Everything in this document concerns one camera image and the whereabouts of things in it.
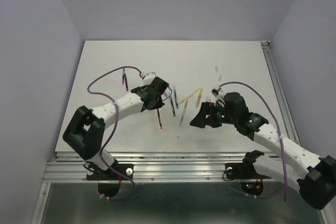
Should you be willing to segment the red pen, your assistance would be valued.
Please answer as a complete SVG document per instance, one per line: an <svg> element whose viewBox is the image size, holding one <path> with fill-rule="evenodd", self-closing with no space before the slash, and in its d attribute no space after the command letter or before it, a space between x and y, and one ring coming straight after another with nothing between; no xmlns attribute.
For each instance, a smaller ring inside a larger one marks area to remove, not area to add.
<svg viewBox="0 0 336 224"><path fill-rule="evenodd" d="M162 120L161 120L161 115L160 115L159 109L157 109L156 112L157 112L157 116L158 116L157 118L158 118L160 130L162 130L163 129L163 125L162 125Z"/></svg>

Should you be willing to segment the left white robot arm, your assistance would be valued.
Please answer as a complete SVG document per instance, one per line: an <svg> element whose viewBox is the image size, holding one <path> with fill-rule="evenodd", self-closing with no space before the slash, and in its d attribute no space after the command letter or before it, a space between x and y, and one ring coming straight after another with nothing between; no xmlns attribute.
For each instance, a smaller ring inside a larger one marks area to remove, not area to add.
<svg viewBox="0 0 336 224"><path fill-rule="evenodd" d="M62 139L83 160L94 163L106 179L116 175L117 161L102 147L105 130L115 125L116 120L164 105L162 95L169 84L159 77L143 83L143 86L132 89L115 102L92 109L79 107L63 133Z"/></svg>

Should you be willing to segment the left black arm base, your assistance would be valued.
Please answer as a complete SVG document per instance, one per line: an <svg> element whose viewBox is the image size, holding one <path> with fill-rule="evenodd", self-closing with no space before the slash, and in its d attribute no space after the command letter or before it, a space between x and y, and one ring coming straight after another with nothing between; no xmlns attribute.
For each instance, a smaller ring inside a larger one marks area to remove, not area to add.
<svg viewBox="0 0 336 224"><path fill-rule="evenodd" d="M134 165L131 163L113 165L117 173L111 169L101 170L92 162L84 162L83 167L87 170L86 180L98 183L97 191L102 199L122 200L134 192Z"/></svg>

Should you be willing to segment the magenta pen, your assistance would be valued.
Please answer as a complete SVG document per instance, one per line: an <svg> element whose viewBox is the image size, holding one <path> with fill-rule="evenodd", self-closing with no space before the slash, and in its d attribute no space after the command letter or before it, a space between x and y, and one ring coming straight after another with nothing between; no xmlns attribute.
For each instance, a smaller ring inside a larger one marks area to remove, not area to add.
<svg viewBox="0 0 336 224"><path fill-rule="evenodd" d="M125 84L125 69L122 69L122 85Z"/></svg>

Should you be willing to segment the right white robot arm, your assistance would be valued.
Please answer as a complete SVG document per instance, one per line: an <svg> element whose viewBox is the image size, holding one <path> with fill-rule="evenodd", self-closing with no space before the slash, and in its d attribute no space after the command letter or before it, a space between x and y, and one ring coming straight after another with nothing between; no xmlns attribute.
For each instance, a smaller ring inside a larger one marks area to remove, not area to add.
<svg viewBox="0 0 336 224"><path fill-rule="evenodd" d="M262 145L281 158L277 162L264 152L245 155L238 172L246 177L263 175L296 190L314 209L322 210L335 198L335 158L314 154L284 135L263 116L250 112L237 92L218 95L216 101L203 102L190 126L218 128L231 124L243 136Z"/></svg>

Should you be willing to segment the purple pen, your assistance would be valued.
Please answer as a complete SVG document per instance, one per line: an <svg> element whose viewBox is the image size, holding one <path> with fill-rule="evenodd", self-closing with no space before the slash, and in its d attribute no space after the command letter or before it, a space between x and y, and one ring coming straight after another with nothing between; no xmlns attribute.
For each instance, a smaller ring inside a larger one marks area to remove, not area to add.
<svg viewBox="0 0 336 224"><path fill-rule="evenodd" d="M128 85L128 79L127 79L126 73L124 74L124 84L125 84L126 91L129 91L129 85Z"/></svg>

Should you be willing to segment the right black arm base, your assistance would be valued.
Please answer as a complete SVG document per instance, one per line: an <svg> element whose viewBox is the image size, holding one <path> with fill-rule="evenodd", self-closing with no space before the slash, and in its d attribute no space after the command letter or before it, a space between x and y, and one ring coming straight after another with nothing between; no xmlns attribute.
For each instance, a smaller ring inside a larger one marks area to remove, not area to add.
<svg viewBox="0 0 336 224"><path fill-rule="evenodd" d="M251 182L240 182L240 187L248 196L265 198L261 196L264 190L264 179L269 179L266 175L256 172L254 163L257 158L265 157L261 151L247 152L240 163L227 163L223 171L223 180L226 182L234 180L251 180Z"/></svg>

